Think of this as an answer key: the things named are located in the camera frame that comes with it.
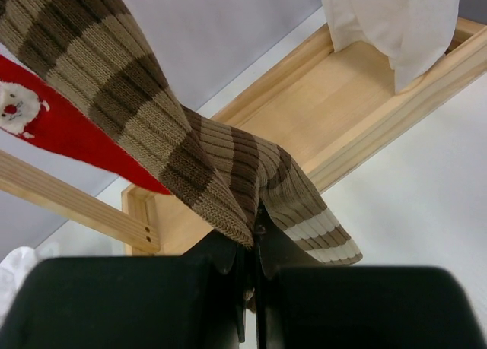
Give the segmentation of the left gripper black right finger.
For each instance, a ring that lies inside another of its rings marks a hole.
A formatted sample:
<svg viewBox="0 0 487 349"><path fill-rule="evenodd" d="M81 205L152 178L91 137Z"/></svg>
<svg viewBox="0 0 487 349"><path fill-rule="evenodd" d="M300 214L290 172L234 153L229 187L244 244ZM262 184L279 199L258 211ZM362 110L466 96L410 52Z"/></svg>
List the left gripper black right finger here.
<svg viewBox="0 0 487 349"><path fill-rule="evenodd" d="M457 280L428 266L327 267L260 208L254 228L260 348L484 348Z"/></svg>

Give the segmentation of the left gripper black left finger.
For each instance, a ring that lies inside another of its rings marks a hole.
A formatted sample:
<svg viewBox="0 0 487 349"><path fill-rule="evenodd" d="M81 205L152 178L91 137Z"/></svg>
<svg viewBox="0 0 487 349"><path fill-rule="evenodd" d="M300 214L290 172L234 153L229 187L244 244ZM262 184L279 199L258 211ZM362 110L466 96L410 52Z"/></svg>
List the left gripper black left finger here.
<svg viewBox="0 0 487 349"><path fill-rule="evenodd" d="M3 348L236 348L246 251L210 233L180 256L47 259L27 276Z"/></svg>

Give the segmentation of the red sock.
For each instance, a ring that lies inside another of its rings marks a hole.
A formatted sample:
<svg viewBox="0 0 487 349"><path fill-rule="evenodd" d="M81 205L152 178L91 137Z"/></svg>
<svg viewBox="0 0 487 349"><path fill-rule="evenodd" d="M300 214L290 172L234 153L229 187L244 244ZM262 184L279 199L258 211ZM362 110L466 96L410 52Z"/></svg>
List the red sock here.
<svg viewBox="0 0 487 349"><path fill-rule="evenodd" d="M1 57L1 130L43 150L169 195L155 177L39 77Z"/></svg>

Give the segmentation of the brown beige striped sock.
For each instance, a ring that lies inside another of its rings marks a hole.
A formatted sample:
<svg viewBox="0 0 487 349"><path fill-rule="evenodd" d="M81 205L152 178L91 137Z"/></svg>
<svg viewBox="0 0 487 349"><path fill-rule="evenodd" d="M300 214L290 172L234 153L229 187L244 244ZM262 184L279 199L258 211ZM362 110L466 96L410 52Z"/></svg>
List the brown beige striped sock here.
<svg viewBox="0 0 487 349"><path fill-rule="evenodd" d="M317 261L361 260L286 150L180 104L123 0L1 0L1 42L226 237L252 247L265 208Z"/></svg>

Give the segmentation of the white sock with black stripes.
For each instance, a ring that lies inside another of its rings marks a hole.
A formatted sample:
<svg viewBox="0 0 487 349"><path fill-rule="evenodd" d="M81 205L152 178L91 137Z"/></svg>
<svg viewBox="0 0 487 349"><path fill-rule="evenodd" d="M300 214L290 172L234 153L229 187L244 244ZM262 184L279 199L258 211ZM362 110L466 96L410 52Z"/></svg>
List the white sock with black stripes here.
<svg viewBox="0 0 487 349"><path fill-rule="evenodd" d="M1 261L1 321L7 316L26 276L38 261L36 251L26 246L12 250Z"/></svg>

